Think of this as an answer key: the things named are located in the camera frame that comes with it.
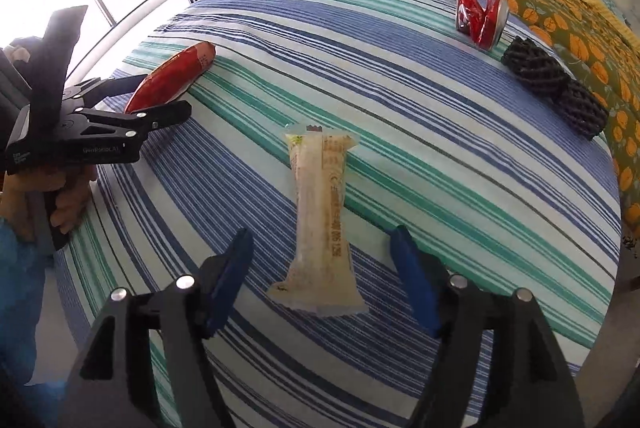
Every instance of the striped bed sheet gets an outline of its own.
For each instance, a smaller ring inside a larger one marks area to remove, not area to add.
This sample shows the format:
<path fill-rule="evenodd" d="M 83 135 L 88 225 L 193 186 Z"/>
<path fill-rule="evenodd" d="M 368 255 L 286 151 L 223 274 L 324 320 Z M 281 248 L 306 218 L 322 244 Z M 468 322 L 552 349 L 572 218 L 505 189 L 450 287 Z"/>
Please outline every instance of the striped bed sheet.
<path fill-rule="evenodd" d="M 112 288 L 161 289 L 247 226 L 254 263 L 228 325 L 206 342 L 238 426 L 404 426 L 438 348 L 415 323 L 388 254 L 387 232 L 406 224 L 422 249 L 483 288 L 531 289 L 575 374 L 618 266 L 610 153 L 500 64 L 515 36 L 537 40 L 526 26 L 512 18 L 488 54 L 454 31 L 454 7 L 201 0 L 140 43 L 117 76 L 149 72 L 200 40 L 218 55 L 185 96 L 189 121 L 151 134 L 140 162 L 99 168 L 87 217 L 56 258 L 76 341 Z M 121 110 L 126 100 L 102 105 Z M 370 313 L 318 319 L 266 297 L 295 252 L 283 130 L 297 122 L 360 136 L 343 216 Z M 179 424 L 161 340 L 152 341 L 162 411 Z M 469 422 L 490 354 L 487 332 Z"/>

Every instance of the blue gripper pad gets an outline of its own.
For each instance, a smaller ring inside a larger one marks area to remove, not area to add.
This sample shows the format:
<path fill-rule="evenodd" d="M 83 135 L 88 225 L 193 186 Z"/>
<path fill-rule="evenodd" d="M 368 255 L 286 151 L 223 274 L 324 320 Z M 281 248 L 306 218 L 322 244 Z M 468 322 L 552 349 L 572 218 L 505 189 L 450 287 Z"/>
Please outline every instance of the blue gripper pad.
<path fill-rule="evenodd" d="M 212 257 L 212 262 L 216 259 L 223 261 L 224 267 L 215 286 L 207 293 L 207 332 L 210 336 L 225 326 L 253 257 L 254 237 L 247 229 L 236 233 L 224 255 Z"/>
<path fill-rule="evenodd" d="M 391 232 L 390 250 L 416 321 L 437 338 L 442 327 L 438 301 L 449 280 L 447 269 L 436 256 L 418 249 L 405 226 Z"/>

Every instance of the white plastic package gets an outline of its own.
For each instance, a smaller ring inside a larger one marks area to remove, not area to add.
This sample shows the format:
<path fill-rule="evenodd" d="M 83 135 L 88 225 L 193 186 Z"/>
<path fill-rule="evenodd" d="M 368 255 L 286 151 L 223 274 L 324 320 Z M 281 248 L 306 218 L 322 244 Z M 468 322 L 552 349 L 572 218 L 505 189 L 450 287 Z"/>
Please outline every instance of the white plastic package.
<path fill-rule="evenodd" d="M 288 127 L 285 137 L 297 189 L 296 256 L 285 281 L 273 284 L 267 294 L 290 309 L 318 316 L 367 312 L 340 218 L 346 153 L 357 139 L 304 126 Z"/>

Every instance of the red can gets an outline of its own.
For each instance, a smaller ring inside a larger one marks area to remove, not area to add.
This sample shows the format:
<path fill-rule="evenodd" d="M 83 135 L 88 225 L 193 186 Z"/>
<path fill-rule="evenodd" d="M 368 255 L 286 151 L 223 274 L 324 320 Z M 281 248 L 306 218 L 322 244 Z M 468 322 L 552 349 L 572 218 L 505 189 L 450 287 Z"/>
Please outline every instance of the red can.
<path fill-rule="evenodd" d="M 216 57 L 216 46 L 199 42 L 183 49 L 149 74 L 133 93 L 124 109 L 134 113 L 179 98 Z"/>
<path fill-rule="evenodd" d="M 456 29 L 484 50 L 500 41 L 508 18 L 507 0 L 488 0 L 485 10 L 478 0 L 458 0 L 456 5 Z"/>

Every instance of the red snack package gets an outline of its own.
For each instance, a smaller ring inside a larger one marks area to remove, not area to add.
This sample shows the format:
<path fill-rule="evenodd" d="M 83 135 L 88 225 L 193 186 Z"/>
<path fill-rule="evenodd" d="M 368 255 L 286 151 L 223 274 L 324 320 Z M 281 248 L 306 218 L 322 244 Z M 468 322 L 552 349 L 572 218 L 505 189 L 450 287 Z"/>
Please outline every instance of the red snack package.
<path fill-rule="evenodd" d="M 199 42 L 176 53 L 142 81 L 124 112 L 134 113 L 180 97 L 211 67 L 215 57 L 216 47 L 209 42 Z"/>

